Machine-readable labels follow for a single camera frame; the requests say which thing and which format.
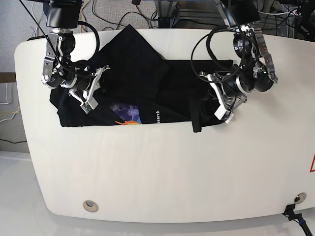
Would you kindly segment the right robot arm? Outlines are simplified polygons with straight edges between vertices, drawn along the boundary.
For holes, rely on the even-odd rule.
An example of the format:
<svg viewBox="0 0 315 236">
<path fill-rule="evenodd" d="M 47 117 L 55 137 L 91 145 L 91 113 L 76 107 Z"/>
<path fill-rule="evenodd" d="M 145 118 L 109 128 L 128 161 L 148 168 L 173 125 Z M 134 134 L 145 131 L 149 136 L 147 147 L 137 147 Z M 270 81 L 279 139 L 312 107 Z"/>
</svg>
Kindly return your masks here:
<svg viewBox="0 0 315 236">
<path fill-rule="evenodd" d="M 95 53 L 100 49 L 100 38 L 96 29 L 80 21 L 81 0 L 52 0 L 49 3 L 46 26 L 51 31 L 47 40 L 46 55 L 43 63 L 42 82 L 50 89 L 58 87 L 68 89 L 70 96 L 81 103 L 88 113 L 97 107 L 94 92 L 100 88 L 100 79 L 110 66 L 91 70 L 86 60 L 71 61 L 76 41 L 73 29 L 86 26 L 92 30 L 96 39 Z"/>
</svg>

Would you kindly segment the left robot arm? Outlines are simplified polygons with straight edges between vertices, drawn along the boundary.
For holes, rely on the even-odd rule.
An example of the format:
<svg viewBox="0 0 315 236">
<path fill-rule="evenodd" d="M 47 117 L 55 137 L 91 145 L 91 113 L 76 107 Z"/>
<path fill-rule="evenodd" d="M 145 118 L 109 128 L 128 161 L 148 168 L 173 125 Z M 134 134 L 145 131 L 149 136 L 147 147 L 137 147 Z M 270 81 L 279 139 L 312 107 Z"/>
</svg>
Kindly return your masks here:
<svg viewBox="0 0 315 236">
<path fill-rule="evenodd" d="M 262 30 L 255 27 L 260 15 L 254 3 L 251 0 L 218 0 L 216 5 L 224 25 L 215 27 L 205 38 L 207 52 L 219 70 L 210 74 L 199 72 L 197 77 L 208 82 L 217 96 L 219 107 L 214 115 L 228 122 L 234 110 L 246 102 L 247 94 L 253 90 L 268 91 L 278 78 Z M 239 64 L 224 66 L 212 51 L 211 39 L 221 32 L 233 34 L 233 48 L 241 60 Z"/>
</svg>

